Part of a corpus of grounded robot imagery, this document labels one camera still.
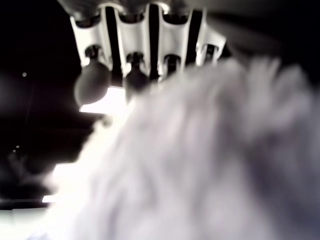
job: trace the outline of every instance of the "bright light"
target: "bright light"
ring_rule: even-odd
[[[65,178],[76,171],[75,163],[62,163],[55,165],[52,176],[54,178]]]
[[[101,100],[92,104],[83,105],[80,112],[119,116],[126,108],[125,93],[124,88],[111,86]]]
[[[57,202],[57,196],[56,195],[47,195],[44,196],[42,199],[43,203],[55,203]]]

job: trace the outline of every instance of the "dark ceiling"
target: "dark ceiling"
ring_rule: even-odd
[[[80,113],[75,103],[80,60],[69,17],[58,2],[5,2],[0,8],[0,209],[36,207],[48,191],[25,178],[73,162],[97,116]]]

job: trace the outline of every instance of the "ceiling light fixture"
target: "ceiling light fixture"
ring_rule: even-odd
[[[83,113],[121,115],[126,108],[126,92],[123,87],[111,86],[99,101],[85,104],[80,108]]]

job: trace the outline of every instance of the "dark background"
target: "dark background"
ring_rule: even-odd
[[[42,198],[50,192],[34,179],[57,163],[74,162],[93,122],[101,116],[79,112],[74,100],[80,59],[69,16],[58,2],[5,2],[0,7],[0,209],[43,207]],[[157,7],[150,11],[155,74],[159,20]],[[107,9],[107,17],[113,82],[121,84],[112,8]],[[201,13],[194,12],[188,64],[195,59],[200,22]]]

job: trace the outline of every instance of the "white fur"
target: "white fur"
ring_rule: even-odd
[[[319,100],[279,67],[189,69],[97,123],[50,239],[319,239]]]

